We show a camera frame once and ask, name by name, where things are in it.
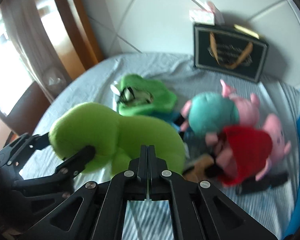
stuffed animal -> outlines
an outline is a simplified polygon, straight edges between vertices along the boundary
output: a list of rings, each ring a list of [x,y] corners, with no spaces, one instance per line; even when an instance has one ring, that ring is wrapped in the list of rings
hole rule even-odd
[[[183,133],[190,127],[204,138],[208,132],[219,133],[229,125],[254,126],[259,121],[259,99],[251,94],[250,101],[234,94],[235,89],[223,80],[222,94],[205,92],[186,102],[175,122]]]
[[[125,171],[139,157],[141,145],[154,145],[156,156],[171,171],[181,174],[185,162],[183,141],[168,123],[149,116],[122,116],[97,103],[83,103],[66,112],[51,127],[49,140],[61,159],[94,146],[96,155],[85,172],[108,163],[112,175]]]
[[[122,77],[119,84],[111,85],[111,90],[119,96],[117,112],[124,116],[170,113],[177,101],[160,80],[136,74]]]
[[[225,186],[240,184],[251,176],[262,179],[291,148],[290,141],[284,142],[282,125],[275,114],[268,115],[261,130],[228,126],[219,134],[207,133],[206,143],[214,146],[215,160],[205,155],[185,178],[198,182],[218,175]]]

white wall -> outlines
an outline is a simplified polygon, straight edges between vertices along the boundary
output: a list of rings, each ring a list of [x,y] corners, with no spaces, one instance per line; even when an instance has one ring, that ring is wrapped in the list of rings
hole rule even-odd
[[[189,10],[205,0],[83,0],[106,57],[122,52],[193,54]],[[247,26],[270,45],[265,72],[300,86],[300,12],[292,0],[211,0],[227,24]]]

gold bag handle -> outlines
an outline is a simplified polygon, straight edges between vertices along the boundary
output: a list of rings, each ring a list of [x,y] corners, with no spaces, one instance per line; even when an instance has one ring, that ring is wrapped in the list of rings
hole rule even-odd
[[[253,50],[253,44],[252,44],[251,41],[249,41],[247,46],[244,48],[244,50],[241,52],[241,54],[237,58],[236,62],[232,63],[231,65],[228,65],[228,64],[221,65],[220,62],[219,62],[219,58],[218,58],[218,50],[217,50],[216,39],[214,37],[214,33],[212,33],[212,32],[210,32],[210,47],[211,47],[212,53],[213,53],[216,61],[218,62],[218,64],[220,66],[223,66],[223,67],[227,68],[227,69],[235,69],[238,65],[240,65],[250,55],[250,53]]]

bed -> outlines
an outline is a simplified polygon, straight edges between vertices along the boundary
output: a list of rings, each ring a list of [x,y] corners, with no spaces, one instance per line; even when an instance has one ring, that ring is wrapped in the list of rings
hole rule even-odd
[[[93,101],[115,109],[110,85],[128,73],[163,81],[178,96],[176,111],[200,92],[220,92],[219,80],[222,78],[234,86],[240,96],[248,98],[251,92],[259,96],[261,101],[259,125],[263,123],[268,113],[280,116],[285,137],[292,142],[292,151],[272,169],[272,172],[287,170],[289,181],[275,189],[246,196],[236,196],[234,188],[222,191],[281,239],[290,222],[299,185],[300,160],[296,121],[300,115],[300,91],[266,75],[261,77],[258,84],[254,84],[228,75],[199,70],[193,67],[193,57],[187,54],[124,54],[101,62],[75,80],[53,102],[34,133],[48,132],[57,118],[78,103]],[[185,140],[188,143],[190,157],[198,156],[202,152],[200,141],[191,136]],[[30,179],[50,175],[60,163],[61,160],[56,157],[51,147],[37,151],[24,166],[22,176],[24,179]],[[90,180],[100,183],[109,179],[109,167],[93,174],[79,174],[75,178],[75,189]],[[168,203],[129,202],[123,239],[173,239]]]

black bag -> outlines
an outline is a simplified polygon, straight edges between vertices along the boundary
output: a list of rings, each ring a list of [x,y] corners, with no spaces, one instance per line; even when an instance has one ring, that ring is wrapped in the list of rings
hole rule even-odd
[[[194,24],[194,66],[258,82],[268,44],[225,26]]]

